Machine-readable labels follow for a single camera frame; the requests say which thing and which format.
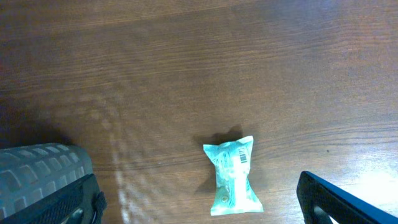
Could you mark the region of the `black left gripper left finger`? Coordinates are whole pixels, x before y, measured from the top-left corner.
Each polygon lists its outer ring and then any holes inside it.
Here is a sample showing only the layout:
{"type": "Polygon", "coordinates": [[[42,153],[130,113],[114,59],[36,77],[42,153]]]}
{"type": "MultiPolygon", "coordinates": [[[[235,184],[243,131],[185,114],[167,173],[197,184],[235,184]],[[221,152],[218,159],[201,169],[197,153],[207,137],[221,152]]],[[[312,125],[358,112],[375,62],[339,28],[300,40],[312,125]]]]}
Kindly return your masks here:
{"type": "Polygon", "coordinates": [[[94,174],[68,184],[27,208],[1,220],[3,224],[100,224],[107,202],[94,174]]]}

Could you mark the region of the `mint green pack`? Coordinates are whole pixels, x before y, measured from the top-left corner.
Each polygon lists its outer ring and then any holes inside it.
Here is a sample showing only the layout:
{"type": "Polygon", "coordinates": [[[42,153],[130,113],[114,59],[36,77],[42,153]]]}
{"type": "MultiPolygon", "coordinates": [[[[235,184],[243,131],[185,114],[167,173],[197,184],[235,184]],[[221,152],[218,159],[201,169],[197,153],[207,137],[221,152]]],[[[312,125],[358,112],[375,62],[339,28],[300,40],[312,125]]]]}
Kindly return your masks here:
{"type": "Polygon", "coordinates": [[[252,136],[219,145],[205,144],[203,151],[215,167],[216,192],[212,216],[263,212],[264,208],[248,180],[251,170],[252,136]]]}

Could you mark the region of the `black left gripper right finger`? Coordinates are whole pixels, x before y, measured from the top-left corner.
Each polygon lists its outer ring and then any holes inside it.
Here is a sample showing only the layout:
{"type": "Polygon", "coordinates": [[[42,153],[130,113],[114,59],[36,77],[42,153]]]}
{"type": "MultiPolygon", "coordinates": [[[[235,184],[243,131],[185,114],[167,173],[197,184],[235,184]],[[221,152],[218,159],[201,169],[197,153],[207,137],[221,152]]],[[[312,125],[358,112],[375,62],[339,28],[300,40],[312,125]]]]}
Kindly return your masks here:
{"type": "Polygon", "coordinates": [[[306,224],[397,223],[397,217],[309,171],[301,172],[296,193],[306,224]]]}

